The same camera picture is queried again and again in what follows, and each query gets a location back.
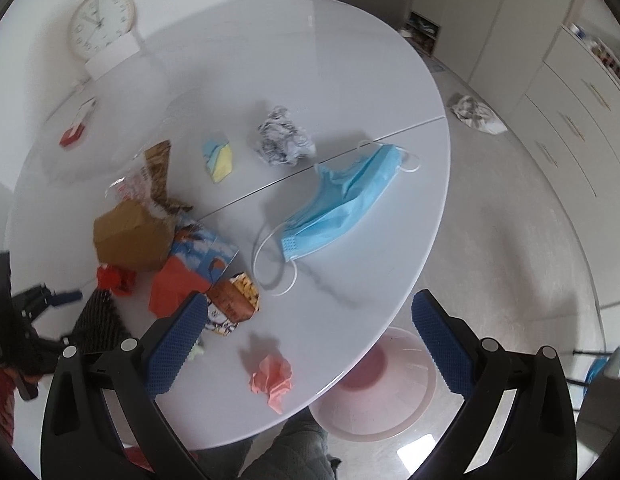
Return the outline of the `brown cardboard box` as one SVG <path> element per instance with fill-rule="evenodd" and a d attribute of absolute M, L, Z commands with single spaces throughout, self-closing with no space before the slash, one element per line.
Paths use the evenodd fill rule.
<path fill-rule="evenodd" d="M 158 271 L 170 255 L 174 231 L 171 214 L 124 200 L 94 221 L 98 262 L 134 272 Z"/>

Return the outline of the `pink paper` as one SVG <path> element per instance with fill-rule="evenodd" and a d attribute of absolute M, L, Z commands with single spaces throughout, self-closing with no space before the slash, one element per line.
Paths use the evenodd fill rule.
<path fill-rule="evenodd" d="M 264 394 L 270 409 L 282 415 L 285 396 L 293 388 L 293 369 L 290 363 L 278 354 L 269 354 L 251 375 L 249 388 L 252 393 Z"/>

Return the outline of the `blue surgical face mask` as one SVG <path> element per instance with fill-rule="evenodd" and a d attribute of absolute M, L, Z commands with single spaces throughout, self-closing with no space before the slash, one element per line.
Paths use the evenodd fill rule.
<path fill-rule="evenodd" d="M 421 168 L 421 159 L 395 144 L 363 140 L 359 151 L 372 146 L 374 150 L 360 155 L 349 167 L 332 170 L 324 164 L 314 166 L 319 186 L 313 198 L 280 223 L 261 240 L 252 257 L 258 265 L 262 249 L 273 236 L 281 245 L 283 260 L 293 268 L 290 285 L 273 297 L 287 294 L 296 284 L 297 261 L 314 254 L 347 234 L 378 202 L 398 174 L 414 174 Z"/>

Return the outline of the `newspaper ball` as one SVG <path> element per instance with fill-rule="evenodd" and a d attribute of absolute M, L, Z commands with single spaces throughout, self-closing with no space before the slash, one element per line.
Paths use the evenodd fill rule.
<path fill-rule="evenodd" d="M 255 151 L 269 166 L 296 166 L 301 159 L 313 158 L 316 146 L 285 106 L 275 106 L 258 127 Z"/>

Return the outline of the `pink white trash bin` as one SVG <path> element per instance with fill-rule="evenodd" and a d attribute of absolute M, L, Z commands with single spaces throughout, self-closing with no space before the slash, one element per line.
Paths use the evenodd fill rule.
<path fill-rule="evenodd" d="M 346 376 L 310 405 L 310 411 L 336 438 L 386 440 L 421 418 L 436 382 L 436 365 L 421 338 L 389 327 Z"/>

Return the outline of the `small green paper scrap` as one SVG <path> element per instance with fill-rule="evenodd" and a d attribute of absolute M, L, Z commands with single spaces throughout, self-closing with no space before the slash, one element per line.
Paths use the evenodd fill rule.
<path fill-rule="evenodd" d="M 202 356 L 205 353 L 205 346 L 203 345 L 202 340 L 197 340 L 195 344 L 191 347 L 191 351 L 189 351 L 187 359 L 188 361 L 194 361 L 197 356 Z"/>

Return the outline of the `orange red paper piece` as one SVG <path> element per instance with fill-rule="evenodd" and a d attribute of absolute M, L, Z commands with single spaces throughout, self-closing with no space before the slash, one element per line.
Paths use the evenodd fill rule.
<path fill-rule="evenodd" d="M 168 318 L 192 292 L 204 294 L 210 287 L 207 278 L 187 269 L 179 257 L 171 256 L 152 279 L 149 311 L 157 318 Z"/>

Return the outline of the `blue cloud print wrapper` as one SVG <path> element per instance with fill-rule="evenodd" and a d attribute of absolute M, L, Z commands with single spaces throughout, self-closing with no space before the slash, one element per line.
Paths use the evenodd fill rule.
<path fill-rule="evenodd" d="M 185 268 L 215 284 L 233 262 L 239 248 L 199 224 L 181 226 L 174 235 L 171 255 Z"/>

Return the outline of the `clear plastic snack bag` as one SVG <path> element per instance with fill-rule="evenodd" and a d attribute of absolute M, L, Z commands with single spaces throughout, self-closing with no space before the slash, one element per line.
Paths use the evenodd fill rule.
<path fill-rule="evenodd" d="M 191 211 L 193 206 L 168 193 L 171 148 L 170 140 L 147 148 L 109 185 L 106 195 L 112 195 L 118 202 L 137 200 L 145 206 L 160 208 L 166 214 Z"/>

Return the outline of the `brown snack wrapper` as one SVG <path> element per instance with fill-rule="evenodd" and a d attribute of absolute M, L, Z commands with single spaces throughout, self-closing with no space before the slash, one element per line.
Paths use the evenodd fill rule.
<path fill-rule="evenodd" d="M 227 336 L 260 310 L 260 293 L 247 273 L 219 281 L 206 293 L 208 321 L 205 329 Z"/>

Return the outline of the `grey quilted trouser leg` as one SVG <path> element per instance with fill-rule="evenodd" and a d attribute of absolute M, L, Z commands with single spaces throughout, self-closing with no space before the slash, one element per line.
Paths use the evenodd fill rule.
<path fill-rule="evenodd" d="M 336 479 L 341 464 L 327 448 L 327 432 L 308 408 L 290 417 L 271 446 L 245 466 L 253 438 L 197 450 L 199 467 L 212 479 Z"/>

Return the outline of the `yellow blue folded paper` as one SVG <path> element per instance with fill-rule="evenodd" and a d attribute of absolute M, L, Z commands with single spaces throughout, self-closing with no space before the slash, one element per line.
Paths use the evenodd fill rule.
<path fill-rule="evenodd" d="M 206 170 L 214 183 L 219 183 L 233 171 L 233 151 L 229 139 L 215 133 L 203 142 L 203 158 Z"/>

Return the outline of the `white round table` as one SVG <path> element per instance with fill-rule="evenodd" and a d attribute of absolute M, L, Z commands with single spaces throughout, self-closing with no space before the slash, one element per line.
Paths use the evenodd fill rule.
<path fill-rule="evenodd" d="M 83 136 L 59 140 L 95 98 Z M 298 279 L 274 237 L 314 196 L 311 162 L 267 165 L 253 139 L 269 110 L 288 108 L 316 160 L 350 166 L 391 143 L 421 159 L 398 174 L 347 234 L 298 261 Z M 229 139 L 233 171 L 214 183 L 203 142 Z M 144 49 L 64 102 L 37 135 L 21 170 L 7 246 L 15 289 L 94 287 L 93 223 L 112 206 L 109 185 L 146 148 L 172 142 L 172 196 L 235 243 L 233 272 L 263 285 L 260 311 L 234 333 L 209 334 L 159 406 L 188 448 L 247 438 L 305 408 L 375 344 L 415 285 L 436 237 L 450 174 L 450 136 L 435 81 L 416 51 L 375 16 L 333 0 L 235 0 L 151 35 Z M 269 354 L 293 369 L 282 415 L 252 393 Z"/>

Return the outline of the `white drawer cabinet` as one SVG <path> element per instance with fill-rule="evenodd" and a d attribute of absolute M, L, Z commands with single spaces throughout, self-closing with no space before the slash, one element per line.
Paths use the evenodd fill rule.
<path fill-rule="evenodd" d="M 620 89 L 570 29 L 510 117 L 574 228 L 598 303 L 620 306 Z"/>

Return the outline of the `shoe rack cubby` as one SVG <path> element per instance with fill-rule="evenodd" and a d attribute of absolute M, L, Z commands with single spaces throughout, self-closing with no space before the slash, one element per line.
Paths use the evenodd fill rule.
<path fill-rule="evenodd" d="M 400 29 L 400 34 L 412 46 L 427 56 L 433 55 L 436 48 L 440 26 L 427 20 L 421 14 L 411 12 L 409 18 Z"/>

